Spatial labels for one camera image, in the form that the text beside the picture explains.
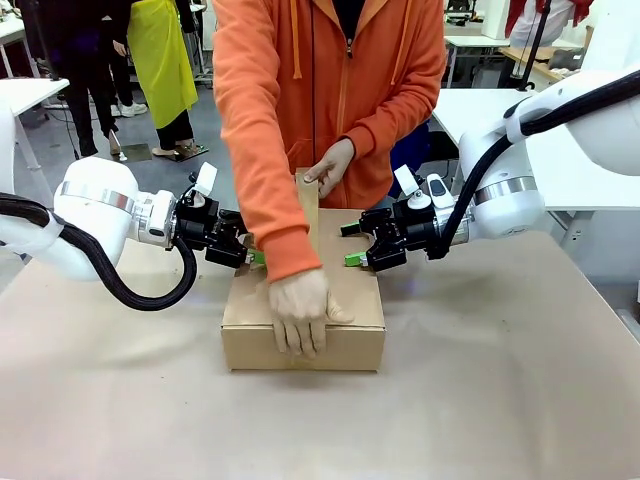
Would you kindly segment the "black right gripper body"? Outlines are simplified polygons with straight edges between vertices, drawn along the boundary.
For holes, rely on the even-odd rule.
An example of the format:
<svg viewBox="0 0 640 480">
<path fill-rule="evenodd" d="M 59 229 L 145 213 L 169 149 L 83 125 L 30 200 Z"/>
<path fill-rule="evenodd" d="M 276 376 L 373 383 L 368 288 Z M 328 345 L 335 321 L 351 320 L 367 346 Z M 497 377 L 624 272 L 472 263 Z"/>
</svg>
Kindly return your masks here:
<svg viewBox="0 0 640 480">
<path fill-rule="evenodd" d="M 432 204 L 413 209 L 408 200 L 401 200 L 393 205 L 393 216 L 400 247 L 407 251 L 424 250 L 428 254 L 438 252 L 440 234 L 434 223 L 436 214 Z"/>
</svg>

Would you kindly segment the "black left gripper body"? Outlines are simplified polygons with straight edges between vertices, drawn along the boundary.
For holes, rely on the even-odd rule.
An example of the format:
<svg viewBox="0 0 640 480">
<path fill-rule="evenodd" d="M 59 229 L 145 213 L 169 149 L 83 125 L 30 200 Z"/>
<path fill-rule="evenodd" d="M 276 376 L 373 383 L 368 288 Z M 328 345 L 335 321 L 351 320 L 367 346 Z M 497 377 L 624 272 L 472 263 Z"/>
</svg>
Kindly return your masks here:
<svg viewBox="0 0 640 480">
<path fill-rule="evenodd" d="M 200 200 L 195 196 L 182 197 L 174 214 L 174 244 L 183 243 L 191 250 L 219 247 L 215 233 L 218 211 L 219 202 L 209 197 Z"/>
</svg>

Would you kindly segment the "person's left hand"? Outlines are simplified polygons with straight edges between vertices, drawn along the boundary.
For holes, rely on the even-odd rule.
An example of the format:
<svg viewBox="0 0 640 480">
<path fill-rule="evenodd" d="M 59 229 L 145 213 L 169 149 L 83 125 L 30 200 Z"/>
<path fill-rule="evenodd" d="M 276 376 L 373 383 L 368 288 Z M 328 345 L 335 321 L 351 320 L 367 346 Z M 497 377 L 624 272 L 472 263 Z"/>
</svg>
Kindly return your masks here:
<svg viewBox="0 0 640 480">
<path fill-rule="evenodd" d="M 322 159 L 304 174 L 306 183 L 317 183 L 318 197 L 326 198 L 342 180 L 355 155 L 355 147 L 349 138 L 334 143 Z"/>
</svg>

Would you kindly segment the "person's right hand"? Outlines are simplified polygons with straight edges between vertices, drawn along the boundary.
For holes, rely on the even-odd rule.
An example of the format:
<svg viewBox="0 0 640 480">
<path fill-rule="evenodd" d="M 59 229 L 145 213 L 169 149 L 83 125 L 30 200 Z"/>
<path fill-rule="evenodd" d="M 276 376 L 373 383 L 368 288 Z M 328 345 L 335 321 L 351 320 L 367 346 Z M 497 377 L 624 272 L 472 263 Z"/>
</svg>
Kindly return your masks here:
<svg viewBox="0 0 640 480">
<path fill-rule="evenodd" d="M 354 317 L 332 295 L 322 268 L 273 282 L 268 287 L 276 344 L 281 353 L 313 358 L 326 348 L 326 325 Z"/>
</svg>

